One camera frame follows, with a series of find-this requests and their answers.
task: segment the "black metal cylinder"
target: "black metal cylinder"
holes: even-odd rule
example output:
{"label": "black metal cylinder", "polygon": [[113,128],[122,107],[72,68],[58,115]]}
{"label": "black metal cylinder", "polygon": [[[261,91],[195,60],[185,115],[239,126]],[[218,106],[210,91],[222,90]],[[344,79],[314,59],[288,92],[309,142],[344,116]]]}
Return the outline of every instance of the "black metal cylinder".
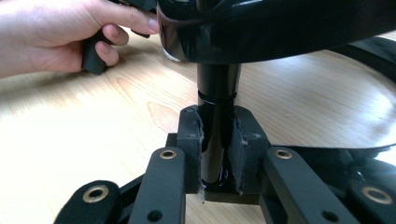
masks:
{"label": "black metal cylinder", "polygon": [[204,124],[201,176],[209,184],[221,179],[223,155],[233,133],[233,99],[241,64],[198,64],[198,113]]}

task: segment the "wooden surface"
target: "wooden surface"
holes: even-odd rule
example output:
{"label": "wooden surface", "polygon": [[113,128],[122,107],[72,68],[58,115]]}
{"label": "wooden surface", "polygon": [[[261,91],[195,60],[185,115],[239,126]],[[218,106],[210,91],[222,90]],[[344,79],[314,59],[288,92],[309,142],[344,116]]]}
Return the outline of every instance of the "wooden surface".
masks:
{"label": "wooden surface", "polygon": [[[387,35],[396,39],[395,34]],[[41,73],[0,79],[0,224],[52,223],[82,185],[119,186],[197,102],[192,63],[174,63],[158,36],[133,36],[102,76]],[[320,51],[244,64],[237,104],[275,144],[374,147],[396,141],[396,86]],[[258,206],[187,198],[187,223],[262,223]]]}

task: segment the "black plastic handle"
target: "black plastic handle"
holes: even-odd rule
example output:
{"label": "black plastic handle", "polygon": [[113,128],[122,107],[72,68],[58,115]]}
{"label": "black plastic handle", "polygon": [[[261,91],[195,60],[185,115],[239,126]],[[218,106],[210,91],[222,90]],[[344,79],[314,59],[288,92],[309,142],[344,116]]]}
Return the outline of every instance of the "black plastic handle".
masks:
{"label": "black plastic handle", "polygon": [[99,41],[105,41],[107,44],[111,44],[103,35],[102,30],[100,30],[84,41],[82,52],[82,68],[96,75],[101,75],[106,69],[106,63],[99,57],[95,49],[95,45]]}
{"label": "black plastic handle", "polygon": [[[137,7],[141,10],[145,10],[153,13],[155,13],[155,7],[157,5],[156,0],[122,0],[122,1],[109,0],[109,1],[116,4]],[[135,33],[145,38],[149,38],[149,35],[143,35],[137,32]],[[107,44],[112,44],[104,36],[102,30],[100,30],[94,36],[84,41],[83,51],[82,51],[82,68],[96,75],[101,75],[106,69],[106,63],[99,57],[95,49],[95,45],[99,41],[105,41]]]}

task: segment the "human hand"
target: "human hand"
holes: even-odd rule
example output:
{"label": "human hand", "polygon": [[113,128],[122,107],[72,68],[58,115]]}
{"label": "human hand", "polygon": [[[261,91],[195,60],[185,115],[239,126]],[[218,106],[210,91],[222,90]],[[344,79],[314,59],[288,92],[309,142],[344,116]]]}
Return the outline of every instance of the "human hand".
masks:
{"label": "human hand", "polygon": [[[0,77],[80,71],[81,40],[102,29],[114,45],[125,45],[128,34],[118,25],[147,35],[159,31],[154,14],[107,0],[0,1]],[[119,54],[107,43],[98,42],[95,49],[107,65],[118,62]]]}

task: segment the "finger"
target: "finger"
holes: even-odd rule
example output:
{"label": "finger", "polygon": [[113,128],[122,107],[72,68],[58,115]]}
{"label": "finger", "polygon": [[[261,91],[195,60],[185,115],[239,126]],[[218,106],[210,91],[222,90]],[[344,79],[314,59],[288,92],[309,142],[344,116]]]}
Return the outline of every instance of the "finger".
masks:
{"label": "finger", "polygon": [[102,28],[105,37],[114,45],[126,45],[128,43],[128,34],[115,24],[107,24]]}
{"label": "finger", "polygon": [[115,65],[119,61],[119,53],[107,43],[99,41],[96,43],[95,49],[107,66]]}
{"label": "finger", "polygon": [[100,0],[100,4],[93,5],[92,15],[102,25],[115,23],[146,35],[159,32],[157,16],[150,12],[141,11],[135,7],[122,6],[110,1]]}

